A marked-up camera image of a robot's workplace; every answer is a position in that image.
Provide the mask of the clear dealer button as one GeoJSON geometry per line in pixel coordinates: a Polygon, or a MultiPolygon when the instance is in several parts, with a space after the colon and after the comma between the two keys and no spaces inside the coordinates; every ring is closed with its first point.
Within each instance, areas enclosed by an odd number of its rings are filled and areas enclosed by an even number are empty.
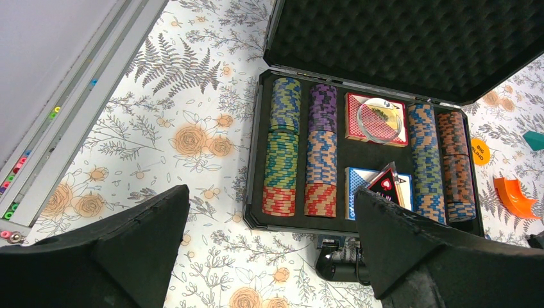
{"type": "Polygon", "coordinates": [[[401,135],[403,120],[401,109],[382,98],[370,98],[357,110],[357,124],[367,140],[388,144],[401,135]]]}

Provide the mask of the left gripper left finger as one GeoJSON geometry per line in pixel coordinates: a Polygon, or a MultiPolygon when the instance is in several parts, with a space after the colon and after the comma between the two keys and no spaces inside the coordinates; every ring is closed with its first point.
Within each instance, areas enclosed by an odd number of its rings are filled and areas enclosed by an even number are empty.
{"type": "Polygon", "coordinates": [[[2,307],[162,307],[189,213],[176,185],[107,218],[1,248],[2,307]]]}

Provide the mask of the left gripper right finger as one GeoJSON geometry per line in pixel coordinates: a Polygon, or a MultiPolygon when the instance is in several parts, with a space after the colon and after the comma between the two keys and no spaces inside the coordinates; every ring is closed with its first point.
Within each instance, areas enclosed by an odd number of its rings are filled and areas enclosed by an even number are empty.
{"type": "Polygon", "coordinates": [[[542,307],[543,250],[438,223],[361,188],[364,281],[384,307],[542,307]]]}

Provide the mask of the black triangular all-in button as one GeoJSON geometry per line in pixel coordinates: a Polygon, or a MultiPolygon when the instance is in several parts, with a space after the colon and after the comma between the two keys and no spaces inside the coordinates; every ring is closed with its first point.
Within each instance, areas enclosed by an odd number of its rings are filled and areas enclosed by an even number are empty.
{"type": "Polygon", "coordinates": [[[399,188],[400,180],[396,164],[390,162],[370,181],[368,189],[400,207],[404,207],[404,198],[399,188]]]}

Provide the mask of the orange big blind button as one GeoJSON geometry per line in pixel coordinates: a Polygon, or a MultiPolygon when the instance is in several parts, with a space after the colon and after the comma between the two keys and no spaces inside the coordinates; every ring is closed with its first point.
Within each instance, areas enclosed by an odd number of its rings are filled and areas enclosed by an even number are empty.
{"type": "Polygon", "coordinates": [[[475,165],[485,166],[491,161],[491,150],[485,141],[479,138],[471,139],[471,149],[475,165]]]}

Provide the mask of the black poker chip case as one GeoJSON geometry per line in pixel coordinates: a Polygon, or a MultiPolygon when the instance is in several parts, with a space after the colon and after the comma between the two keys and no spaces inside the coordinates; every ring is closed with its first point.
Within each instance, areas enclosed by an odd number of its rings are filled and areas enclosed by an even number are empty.
{"type": "Polygon", "coordinates": [[[324,280],[369,284],[355,193],[482,236],[472,104],[543,53],[542,1],[277,1],[244,197],[252,229],[316,234],[324,280]]]}

